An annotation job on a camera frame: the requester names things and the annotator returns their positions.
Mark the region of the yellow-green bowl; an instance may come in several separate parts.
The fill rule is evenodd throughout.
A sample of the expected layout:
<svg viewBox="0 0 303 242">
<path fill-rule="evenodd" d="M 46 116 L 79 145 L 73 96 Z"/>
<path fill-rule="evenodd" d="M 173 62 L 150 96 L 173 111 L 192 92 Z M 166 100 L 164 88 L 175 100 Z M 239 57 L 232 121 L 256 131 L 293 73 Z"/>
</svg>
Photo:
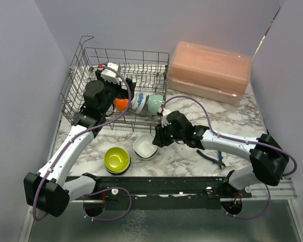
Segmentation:
<svg viewBox="0 0 303 242">
<path fill-rule="evenodd" d="M 125 167 L 130 162 L 129 153 L 121 147 L 112 147 L 105 152 L 104 165 L 115 170 L 117 166 Z"/>
</svg>

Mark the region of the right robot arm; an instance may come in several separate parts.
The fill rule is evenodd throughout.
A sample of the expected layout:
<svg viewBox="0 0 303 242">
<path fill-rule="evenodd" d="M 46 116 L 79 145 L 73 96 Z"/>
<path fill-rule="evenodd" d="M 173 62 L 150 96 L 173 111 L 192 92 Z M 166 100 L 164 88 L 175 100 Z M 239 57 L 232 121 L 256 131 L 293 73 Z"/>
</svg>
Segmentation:
<svg viewBox="0 0 303 242">
<path fill-rule="evenodd" d="M 155 127 L 154 145 L 162 148 L 182 142 L 190 148 L 222 151 L 250 162 L 226 176 L 222 184 L 225 196 L 234 197 L 240 190 L 257 183 L 277 186 L 283 177 L 289 158 L 270 135 L 254 138 L 214 133 L 210 127 L 192 125 L 179 111 L 160 108 L 158 114 L 162 119 Z"/>
</svg>

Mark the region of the white round bowl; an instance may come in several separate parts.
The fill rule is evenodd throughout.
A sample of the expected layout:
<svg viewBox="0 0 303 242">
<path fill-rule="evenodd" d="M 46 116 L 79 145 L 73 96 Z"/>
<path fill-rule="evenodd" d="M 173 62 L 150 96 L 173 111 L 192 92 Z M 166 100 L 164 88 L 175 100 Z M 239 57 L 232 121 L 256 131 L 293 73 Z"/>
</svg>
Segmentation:
<svg viewBox="0 0 303 242">
<path fill-rule="evenodd" d="M 129 99 L 127 98 L 125 99 L 116 98 L 114 101 L 115 108 L 119 112 L 123 112 L 125 109 L 127 109 L 128 104 L 129 104 Z"/>
</svg>

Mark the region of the blue floral bowl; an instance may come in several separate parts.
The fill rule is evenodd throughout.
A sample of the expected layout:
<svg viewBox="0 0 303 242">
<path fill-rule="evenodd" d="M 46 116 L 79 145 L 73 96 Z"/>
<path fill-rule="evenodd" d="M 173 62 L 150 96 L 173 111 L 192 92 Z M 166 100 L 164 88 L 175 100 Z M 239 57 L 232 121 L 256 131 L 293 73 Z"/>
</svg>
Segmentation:
<svg viewBox="0 0 303 242">
<path fill-rule="evenodd" d="M 138 92 L 134 94 L 134 98 L 131 101 L 131 110 L 135 114 L 140 114 L 145 105 L 146 98 L 147 95 L 143 92 Z"/>
</svg>

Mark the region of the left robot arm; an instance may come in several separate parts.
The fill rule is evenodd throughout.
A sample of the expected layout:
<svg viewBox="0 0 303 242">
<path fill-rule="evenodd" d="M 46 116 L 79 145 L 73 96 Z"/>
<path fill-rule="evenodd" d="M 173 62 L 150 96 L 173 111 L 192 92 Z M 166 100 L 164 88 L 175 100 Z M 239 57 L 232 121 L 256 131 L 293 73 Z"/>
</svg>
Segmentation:
<svg viewBox="0 0 303 242">
<path fill-rule="evenodd" d="M 82 196 L 96 199 L 101 194 L 101 186 L 94 175 L 84 174 L 72 181 L 66 181 L 66 178 L 100 130 L 124 116 L 125 111 L 122 111 L 114 119 L 106 119 L 115 99 L 132 99 L 135 84 L 105 65 L 98 67 L 95 75 L 96 79 L 85 86 L 83 108 L 74 119 L 67 139 L 46 165 L 24 178 L 26 202 L 32 206 L 35 221 L 41 221 L 47 215 L 60 216 L 71 201 Z"/>
</svg>

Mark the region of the white square bowl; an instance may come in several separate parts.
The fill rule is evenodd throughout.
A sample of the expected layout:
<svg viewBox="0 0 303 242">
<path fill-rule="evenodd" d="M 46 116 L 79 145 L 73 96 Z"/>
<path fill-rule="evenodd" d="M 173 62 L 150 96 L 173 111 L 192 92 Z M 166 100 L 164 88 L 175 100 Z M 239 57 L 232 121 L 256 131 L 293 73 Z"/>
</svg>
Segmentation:
<svg viewBox="0 0 303 242">
<path fill-rule="evenodd" d="M 154 138 L 150 134 L 139 136 L 133 143 L 133 150 L 142 159 L 149 159 L 156 155 L 158 147 L 153 145 Z"/>
</svg>

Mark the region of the celadon green bowl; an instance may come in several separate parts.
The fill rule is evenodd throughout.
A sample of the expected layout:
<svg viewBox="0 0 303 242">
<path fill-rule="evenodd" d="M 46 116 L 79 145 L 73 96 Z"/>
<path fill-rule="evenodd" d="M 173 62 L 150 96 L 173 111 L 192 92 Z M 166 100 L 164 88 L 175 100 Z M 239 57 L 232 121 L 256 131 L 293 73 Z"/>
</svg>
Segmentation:
<svg viewBox="0 0 303 242">
<path fill-rule="evenodd" d="M 161 107 L 163 103 L 163 95 L 160 94 L 151 94 L 148 96 L 147 100 L 147 109 L 152 115 L 156 115 L 158 109 Z"/>
</svg>

